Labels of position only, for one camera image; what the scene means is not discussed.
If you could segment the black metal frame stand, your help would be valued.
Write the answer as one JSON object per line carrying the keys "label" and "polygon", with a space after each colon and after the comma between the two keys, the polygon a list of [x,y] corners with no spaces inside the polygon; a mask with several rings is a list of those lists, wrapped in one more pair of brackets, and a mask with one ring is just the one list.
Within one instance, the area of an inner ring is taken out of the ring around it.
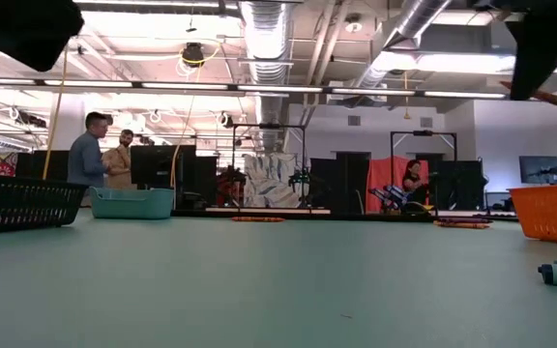
{"label": "black metal frame stand", "polygon": [[[451,149],[454,151],[453,156],[453,163],[457,162],[457,135],[455,132],[436,132],[432,130],[413,130],[413,131],[392,131],[390,133],[390,140],[391,140],[391,181],[392,183],[395,182],[395,147],[405,138],[407,135],[413,136],[420,136],[420,137],[432,137],[434,135],[440,137],[443,141],[445,141]],[[435,215],[438,215],[439,210],[439,182],[442,178],[442,175],[439,172],[431,171],[428,174],[428,182],[427,184],[423,184],[423,187],[427,187],[429,189],[429,185],[433,184],[434,188],[434,205],[433,209],[435,211]],[[427,214],[429,212],[429,208],[427,208],[424,204],[415,201],[407,201],[401,203],[400,211],[403,215],[416,215],[416,214]]]}
{"label": "black metal frame stand", "polygon": [[[298,125],[282,125],[280,123],[236,124],[234,130],[243,128],[243,135],[252,142],[253,153],[250,156],[265,157],[272,153],[295,154],[297,156],[297,169],[308,167],[306,128]],[[280,149],[278,152],[265,153],[260,144],[262,131],[276,132],[280,135]],[[268,208],[268,209],[304,209],[304,208]]]}

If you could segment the teal table mat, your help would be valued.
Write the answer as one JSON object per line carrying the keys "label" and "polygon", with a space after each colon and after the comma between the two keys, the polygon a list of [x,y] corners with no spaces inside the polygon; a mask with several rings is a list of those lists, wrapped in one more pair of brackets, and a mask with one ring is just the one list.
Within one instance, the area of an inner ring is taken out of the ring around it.
{"label": "teal table mat", "polygon": [[557,348],[515,223],[94,219],[0,234],[0,348]]}

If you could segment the yellow hanging pendant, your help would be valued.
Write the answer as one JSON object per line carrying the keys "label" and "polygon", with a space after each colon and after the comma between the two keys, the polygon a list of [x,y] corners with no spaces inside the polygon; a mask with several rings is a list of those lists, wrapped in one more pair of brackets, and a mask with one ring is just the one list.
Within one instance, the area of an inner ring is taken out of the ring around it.
{"label": "yellow hanging pendant", "polygon": [[[406,90],[408,89],[408,71],[404,71],[403,73],[403,87]],[[403,118],[405,120],[411,119],[411,115],[409,113],[409,96],[405,97],[405,108],[404,108]]]}

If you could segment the white leaf-patterned cloth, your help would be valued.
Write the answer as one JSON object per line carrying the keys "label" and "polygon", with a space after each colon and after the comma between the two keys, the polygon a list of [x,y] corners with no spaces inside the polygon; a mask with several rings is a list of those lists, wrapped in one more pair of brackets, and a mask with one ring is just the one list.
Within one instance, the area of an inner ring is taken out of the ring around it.
{"label": "white leaf-patterned cloth", "polygon": [[248,208],[299,208],[301,184],[289,183],[297,169],[295,154],[244,156],[244,206]]}

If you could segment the grey rectangular air duct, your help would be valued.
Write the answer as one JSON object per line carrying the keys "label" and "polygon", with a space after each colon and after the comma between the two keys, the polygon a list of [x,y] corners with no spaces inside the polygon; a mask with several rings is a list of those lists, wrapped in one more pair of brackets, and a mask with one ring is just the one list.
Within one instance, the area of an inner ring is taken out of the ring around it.
{"label": "grey rectangular air duct", "polygon": [[419,50],[510,55],[516,52],[516,42],[507,26],[501,22],[485,26],[432,24],[423,33]]}

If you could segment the person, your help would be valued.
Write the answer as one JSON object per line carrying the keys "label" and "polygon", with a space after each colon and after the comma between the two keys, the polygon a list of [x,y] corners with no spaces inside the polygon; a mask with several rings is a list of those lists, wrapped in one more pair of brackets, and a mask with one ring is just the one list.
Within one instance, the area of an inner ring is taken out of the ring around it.
{"label": "person", "polygon": [[421,163],[417,159],[409,160],[402,178],[402,189],[410,201],[424,205],[428,195],[428,183],[423,181],[420,173]]}
{"label": "person", "polygon": [[106,136],[107,117],[90,112],[85,118],[85,132],[72,144],[68,155],[67,182],[102,188],[108,165],[103,162],[99,140]]}
{"label": "person", "polygon": [[103,162],[108,165],[106,186],[110,189],[131,189],[131,155],[130,146],[133,141],[131,130],[122,130],[119,145],[103,154]]}

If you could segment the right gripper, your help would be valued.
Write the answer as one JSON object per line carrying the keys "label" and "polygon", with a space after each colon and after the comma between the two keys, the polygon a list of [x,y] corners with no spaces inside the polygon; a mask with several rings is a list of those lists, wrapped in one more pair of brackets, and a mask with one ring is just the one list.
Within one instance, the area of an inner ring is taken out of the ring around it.
{"label": "right gripper", "polygon": [[[478,10],[496,9],[516,13],[557,13],[557,0],[471,0]],[[508,22],[516,42],[510,99],[526,101],[557,69],[557,22]]]}

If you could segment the black plastic basket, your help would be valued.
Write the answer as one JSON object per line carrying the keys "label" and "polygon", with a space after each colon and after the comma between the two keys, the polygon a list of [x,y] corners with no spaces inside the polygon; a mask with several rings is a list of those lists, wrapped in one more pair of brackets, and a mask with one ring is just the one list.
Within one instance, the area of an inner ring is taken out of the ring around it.
{"label": "black plastic basket", "polygon": [[87,187],[0,176],[0,233],[74,222]]}

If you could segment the silver round ceiling duct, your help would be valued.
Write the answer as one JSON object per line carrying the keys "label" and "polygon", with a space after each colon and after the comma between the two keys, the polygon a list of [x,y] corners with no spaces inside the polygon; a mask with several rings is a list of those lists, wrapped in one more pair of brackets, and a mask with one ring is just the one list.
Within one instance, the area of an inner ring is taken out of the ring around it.
{"label": "silver round ceiling duct", "polygon": [[391,71],[412,70],[422,35],[452,0],[404,0],[400,13],[381,22],[373,36],[371,61],[353,88],[377,88]]}
{"label": "silver round ceiling duct", "polygon": [[[252,83],[283,85],[287,80],[287,66],[283,61],[288,55],[288,34],[292,6],[280,2],[244,1],[239,3],[245,23],[244,37]],[[283,98],[255,97],[257,123],[278,123],[282,114]],[[262,131],[260,144],[265,153],[278,152],[280,135]]]}

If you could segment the orange plastic basket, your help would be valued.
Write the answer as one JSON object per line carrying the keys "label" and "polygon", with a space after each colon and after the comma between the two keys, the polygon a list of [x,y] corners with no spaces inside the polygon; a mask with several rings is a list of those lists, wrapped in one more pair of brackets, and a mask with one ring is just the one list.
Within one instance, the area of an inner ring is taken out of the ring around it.
{"label": "orange plastic basket", "polygon": [[557,186],[511,188],[510,194],[524,235],[557,243]]}

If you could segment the orange hanging cloth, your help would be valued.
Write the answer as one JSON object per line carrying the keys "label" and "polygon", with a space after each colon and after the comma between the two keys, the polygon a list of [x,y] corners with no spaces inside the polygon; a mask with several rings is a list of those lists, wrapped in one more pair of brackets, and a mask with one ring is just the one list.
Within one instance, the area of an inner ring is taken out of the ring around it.
{"label": "orange hanging cloth", "polygon": [[371,189],[382,189],[384,186],[393,184],[402,186],[402,177],[410,159],[393,156],[385,159],[372,159],[369,162],[366,176],[365,212],[367,214],[378,214],[381,212],[381,201],[371,194]]}

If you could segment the dark wall screen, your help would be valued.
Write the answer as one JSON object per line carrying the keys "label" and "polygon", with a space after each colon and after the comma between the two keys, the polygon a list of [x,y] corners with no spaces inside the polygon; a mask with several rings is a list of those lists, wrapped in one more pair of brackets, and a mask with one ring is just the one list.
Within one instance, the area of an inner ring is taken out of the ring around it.
{"label": "dark wall screen", "polygon": [[520,156],[522,184],[557,185],[557,156]]}

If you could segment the black ceiling spotlight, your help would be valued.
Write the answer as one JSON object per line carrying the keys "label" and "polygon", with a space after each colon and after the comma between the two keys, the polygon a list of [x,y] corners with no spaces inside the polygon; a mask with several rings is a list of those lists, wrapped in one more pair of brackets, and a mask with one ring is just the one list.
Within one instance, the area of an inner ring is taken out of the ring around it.
{"label": "black ceiling spotlight", "polygon": [[16,121],[22,125],[32,126],[39,129],[47,128],[46,120],[24,111],[18,112]]}

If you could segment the teal plastic basket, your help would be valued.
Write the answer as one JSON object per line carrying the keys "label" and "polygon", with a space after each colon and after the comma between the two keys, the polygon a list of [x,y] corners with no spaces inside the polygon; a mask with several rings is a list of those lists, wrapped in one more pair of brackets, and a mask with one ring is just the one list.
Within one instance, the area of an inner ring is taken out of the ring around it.
{"label": "teal plastic basket", "polygon": [[174,192],[168,188],[89,188],[95,218],[166,219],[174,207]]}

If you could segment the black partition panel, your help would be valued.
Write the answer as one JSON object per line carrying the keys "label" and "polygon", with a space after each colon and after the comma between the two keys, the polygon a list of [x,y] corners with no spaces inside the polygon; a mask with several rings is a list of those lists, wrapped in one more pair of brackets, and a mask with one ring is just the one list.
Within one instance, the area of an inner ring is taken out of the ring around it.
{"label": "black partition panel", "polygon": [[[47,151],[18,153],[15,169],[16,177],[41,179],[44,174],[46,155]],[[49,164],[46,174],[46,178],[48,180],[67,180],[68,157],[68,151],[52,150],[50,152]]]}
{"label": "black partition panel", "polygon": [[370,153],[337,152],[334,159],[310,160],[310,202],[334,215],[365,213]]}
{"label": "black partition panel", "polygon": [[217,184],[217,157],[197,157],[195,161],[195,189],[204,196],[215,193]]}
{"label": "black partition panel", "polygon": [[478,211],[484,207],[483,164],[477,160],[438,161],[429,168],[432,202],[439,210]]}

